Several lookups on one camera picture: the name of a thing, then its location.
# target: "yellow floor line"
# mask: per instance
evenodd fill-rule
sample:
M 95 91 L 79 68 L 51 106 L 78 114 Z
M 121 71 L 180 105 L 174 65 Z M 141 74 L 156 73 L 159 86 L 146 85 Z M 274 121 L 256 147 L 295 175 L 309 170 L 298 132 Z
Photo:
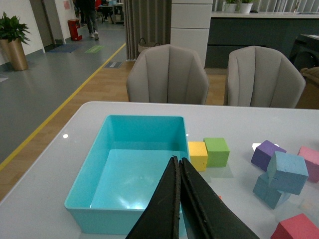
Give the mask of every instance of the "yellow floor line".
M 125 43 L 116 51 L 114 54 L 103 63 L 78 89 L 76 89 L 73 94 L 66 99 L 32 134 L 26 138 L 25 141 L 22 142 L 1 164 L 0 171 L 4 169 L 10 163 L 10 161 L 43 129 L 55 116 L 59 113 L 59 111 L 116 55 L 120 50 L 125 47 Z

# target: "doorway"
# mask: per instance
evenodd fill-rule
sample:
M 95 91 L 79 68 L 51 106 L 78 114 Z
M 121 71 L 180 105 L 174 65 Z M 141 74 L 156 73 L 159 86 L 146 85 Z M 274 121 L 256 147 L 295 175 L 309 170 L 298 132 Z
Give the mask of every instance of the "doorway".
M 30 0 L 30 3 L 36 24 L 40 32 L 44 49 L 45 51 L 50 50 L 54 46 L 55 42 L 53 40 L 53 35 L 45 10 L 44 2 L 43 0 Z

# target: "yellow foam cube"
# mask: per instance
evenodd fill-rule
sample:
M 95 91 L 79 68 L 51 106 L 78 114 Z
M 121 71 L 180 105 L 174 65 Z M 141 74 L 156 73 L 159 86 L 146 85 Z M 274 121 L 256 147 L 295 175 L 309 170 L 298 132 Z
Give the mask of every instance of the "yellow foam cube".
M 208 154 L 205 142 L 188 142 L 190 163 L 198 172 L 206 171 Z

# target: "light blue foam cube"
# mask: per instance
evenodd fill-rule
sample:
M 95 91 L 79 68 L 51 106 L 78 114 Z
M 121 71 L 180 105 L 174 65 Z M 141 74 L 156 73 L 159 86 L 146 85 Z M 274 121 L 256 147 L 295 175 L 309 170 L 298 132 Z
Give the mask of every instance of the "light blue foam cube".
M 291 195 L 291 193 L 270 188 L 268 186 L 267 173 L 258 177 L 253 192 L 272 209 L 275 209 L 277 206 L 288 200 Z
M 299 195 L 308 179 L 305 159 L 275 151 L 267 167 L 269 187 Z

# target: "green foam cube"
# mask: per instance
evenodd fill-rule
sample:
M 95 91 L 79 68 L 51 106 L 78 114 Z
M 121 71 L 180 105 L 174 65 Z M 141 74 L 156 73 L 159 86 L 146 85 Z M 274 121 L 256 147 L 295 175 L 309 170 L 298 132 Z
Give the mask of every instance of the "green foam cube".
M 204 138 L 207 149 L 207 167 L 225 167 L 229 156 L 229 148 L 224 138 Z

